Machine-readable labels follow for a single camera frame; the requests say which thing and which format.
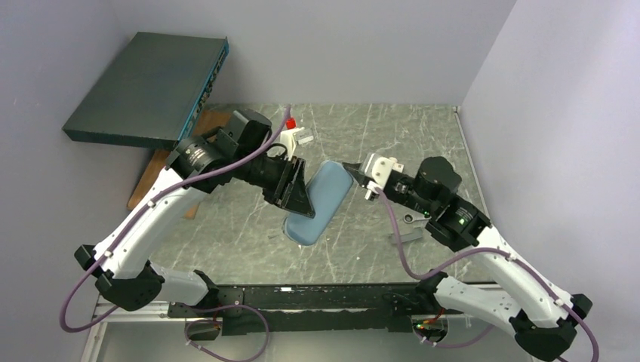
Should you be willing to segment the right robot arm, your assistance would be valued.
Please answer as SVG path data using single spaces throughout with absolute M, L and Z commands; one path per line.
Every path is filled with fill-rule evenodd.
M 592 301 L 563 290 L 520 256 L 480 209 L 458 195 L 461 178 L 446 158 L 425 158 L 414 176 L 395 159 L 376 153 L 344 169 L 367 199 L 380 198 L 387 210 L 399 204 L 424 215 L 426 230 L 453 253 L 453 261 L 472 260 L 502 289 L 498 294 L 465 284 L 440 265 L 414 274 L 424 305 L 481 319 L 541 361 L 563 360 L 578 331 L 587 330 Z

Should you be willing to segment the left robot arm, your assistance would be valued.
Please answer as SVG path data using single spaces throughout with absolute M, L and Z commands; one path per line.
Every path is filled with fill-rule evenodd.
M 153 301 L 216 306 L 218 287 L 204 272 L 156 265 L 151 254 L 190 208 L 233 179 L 260 188 L 273 206 L 314 216 L 305 161 L 294 154 L 312 140 L 312 132 L 289 115 L 273 130 L 258 112 L 234 111 L 225 125 L 180 141 L 125 221 L 99 244 L 78 248 L 76 260 L 94 276 L 100 295 L 126 311 Z

